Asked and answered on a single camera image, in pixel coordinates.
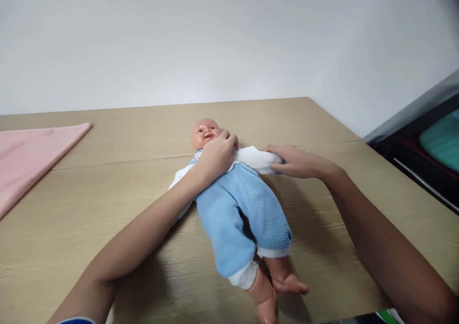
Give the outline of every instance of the table surface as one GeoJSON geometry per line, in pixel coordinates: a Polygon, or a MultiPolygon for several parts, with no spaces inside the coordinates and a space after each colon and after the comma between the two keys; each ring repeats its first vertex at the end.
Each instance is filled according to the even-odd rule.
{"type": "MultiPolygon", "coordinates": [[[[242,146],[292,144],[347,170],[363,193],[459,292],[459,216],[309,98],[0,116],[1,130],[91,122],[82,141],[0,221],[4,324],[45,322],[97,252],[161,196],[193,150],[190,127],[215,119],[242,146]]],[[[321,323],[390,307],[356,256],[318,180],[267,176],[310,293],[279,296],[279,323],[321,323]]],[[[116,323],[255,323],[252,302],[216,271],[192,207],[115,301],[116,323]]]]}

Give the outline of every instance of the teal cushion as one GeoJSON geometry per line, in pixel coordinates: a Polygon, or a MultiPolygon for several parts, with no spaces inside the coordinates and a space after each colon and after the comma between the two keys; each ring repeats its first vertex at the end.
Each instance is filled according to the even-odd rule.
{"type": "Polygon", "coordinates": [[[459,173],[459,110],[422,132],[419,142],[436,161],[459,173]]]}

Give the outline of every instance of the doll head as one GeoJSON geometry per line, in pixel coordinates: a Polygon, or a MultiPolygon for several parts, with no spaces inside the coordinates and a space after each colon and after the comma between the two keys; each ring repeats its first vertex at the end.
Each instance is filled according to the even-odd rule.
{"type": "Polygon", "coordinates": [[[212,119],[200,119],[191,130],[191,145],[195,150],[200,150],[213,138],[220,136],[221,129],[212,119]]]}

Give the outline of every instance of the doll leg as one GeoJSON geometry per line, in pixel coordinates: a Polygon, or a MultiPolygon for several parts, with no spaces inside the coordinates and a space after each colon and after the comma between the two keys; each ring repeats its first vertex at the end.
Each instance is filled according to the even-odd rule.
{"type": "Polygon", "coordinates": [[[276,291],[253,262],[255,243],[242,231],[237,202],[218,185],[212,185],[197,197],[197,211],[212,243],[217,270],[252,297],[261,323],[275,323],[276,291]]]}
{"type": "Polygon", "coordinates": [[[218,272],[248,290],[258,266],[253,262],[255,243],[243,233],[238,204],[217,180],[197,197],[197,212],[212,244],[218,272]]]}
{"type": "Polygon", "coordinates": [[[268,266],[274,288],[279,292],[305,294],[308,286],[293,273],[287,255],[290,253],[292,233],[279,201],[266,183],[245,167],[244,188],[239,188],[238,202],[249,219],[250,228],[258,244],[258,255],[268,266]]]}

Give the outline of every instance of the hand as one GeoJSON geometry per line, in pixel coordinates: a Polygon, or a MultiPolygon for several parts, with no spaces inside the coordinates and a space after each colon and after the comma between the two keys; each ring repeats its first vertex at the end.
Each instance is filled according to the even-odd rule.
{"type": "Polygon", "coordinates": [[[202,154],[192,169],[203,176],[206,187],[231,166],[237,148],[239,148],[238,136],[230,134],[227,130],[205,144],[202,154]]]}
{"type": "Polygon", "coordinates": [[[268,145],[263,151],[272,152],[285,160],[285,164],[271,164],[271,170],[295,178],[324,178],[344,172],[334,162],[293,146],[268,145]]]}

